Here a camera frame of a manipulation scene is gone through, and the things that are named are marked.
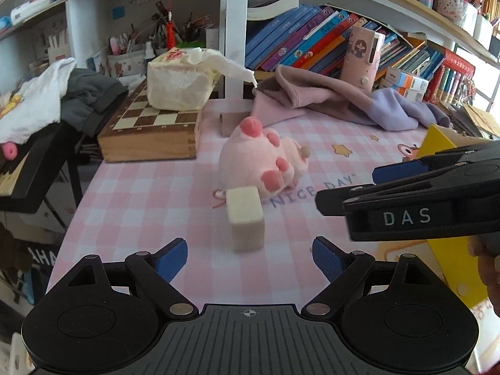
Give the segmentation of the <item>person right hand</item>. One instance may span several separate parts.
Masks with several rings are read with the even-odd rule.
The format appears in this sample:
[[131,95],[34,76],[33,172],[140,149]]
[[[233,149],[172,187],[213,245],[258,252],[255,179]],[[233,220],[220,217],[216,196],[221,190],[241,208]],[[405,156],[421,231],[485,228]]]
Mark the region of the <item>person right hand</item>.
[[487,250],[481,240],[469,238],[469,253],[477,258],[478,273],[481,282],[487,287],[487,295],[495,314],[500,316],[500,284],[499,284],[499,255],[494,256]]

